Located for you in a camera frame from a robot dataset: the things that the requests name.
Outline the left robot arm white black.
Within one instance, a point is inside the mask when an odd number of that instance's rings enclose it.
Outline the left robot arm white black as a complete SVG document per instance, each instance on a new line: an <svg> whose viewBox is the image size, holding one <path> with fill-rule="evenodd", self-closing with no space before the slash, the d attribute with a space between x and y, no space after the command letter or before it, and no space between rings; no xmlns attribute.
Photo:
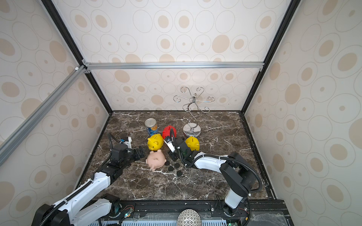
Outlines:
<svg viewBox="0 0 362 226"><path fill-rule="evenodd" d="M85 207L98 193L108 188L133 162L145 157L143 147L129 148L125 143L111 148L109 157L79 188L53 205L44 204L35 213L33 226L87 226L115 212L117 198L101 198Z"/></svg>

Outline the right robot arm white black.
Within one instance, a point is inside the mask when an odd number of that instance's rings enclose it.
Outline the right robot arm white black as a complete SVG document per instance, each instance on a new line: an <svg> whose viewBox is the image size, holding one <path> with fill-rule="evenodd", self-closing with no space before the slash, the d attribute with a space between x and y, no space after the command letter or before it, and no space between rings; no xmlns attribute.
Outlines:
<svg viewBox="0 0 362 226"><path fill-rule="evenodd" d="M225 208L233 211L240 202L248 199L251 193L262 190L262 180L257 171L236 152L218 156L192 151L183 138L170 136L165 142L170 149L170 157L174 161L180 159L186 168L212 170L223 175L230 187L224 199Z"/></svg>

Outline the red piggy bank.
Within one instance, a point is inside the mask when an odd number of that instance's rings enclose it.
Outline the red piggy bank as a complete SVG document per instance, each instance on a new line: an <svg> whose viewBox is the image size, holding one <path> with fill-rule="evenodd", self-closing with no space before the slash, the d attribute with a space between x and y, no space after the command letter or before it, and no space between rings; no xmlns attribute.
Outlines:
<svg viewBox="0 0 362 226"><path fill-rule="evenodd" d="M169 125L167 127L164 128L163 132L162 132L162 137L163 139L167 138L167 137L171 137L171 130L173 131L174 137L177 137L177 131L176 128Z"/></svg>

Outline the yellow piggy bank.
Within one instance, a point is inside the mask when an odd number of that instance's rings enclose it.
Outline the yellow piggy bank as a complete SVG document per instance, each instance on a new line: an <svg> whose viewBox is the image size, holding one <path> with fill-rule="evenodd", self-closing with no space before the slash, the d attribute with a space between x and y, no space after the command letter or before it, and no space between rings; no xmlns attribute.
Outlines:
<svg viewBox="0 0 362 226"><path fill-rule="evenodd" d="M196 137L190 136L185 140L186 145L190 148L191 151L199 151L200 143Z"/></svg>
<svg viewBox="0 0 362 226"><path fill-rule="evenodd" d="M164 139L161 134L154 134L148 138L148 148L150 151L158 151L162 148Z"/></svg>

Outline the pink piggy bank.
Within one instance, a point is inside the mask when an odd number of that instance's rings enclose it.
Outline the pink piggy bank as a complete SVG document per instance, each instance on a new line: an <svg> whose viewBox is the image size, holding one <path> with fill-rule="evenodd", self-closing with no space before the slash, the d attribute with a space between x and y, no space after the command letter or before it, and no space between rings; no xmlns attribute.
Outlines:
<svg viewBox="0 0 362 226"><path fill-rule="evenodd" d="M146 164L150 167L152 171L163 167L166 163L165 155L162 150L151 151L146 159Z"/></svg>

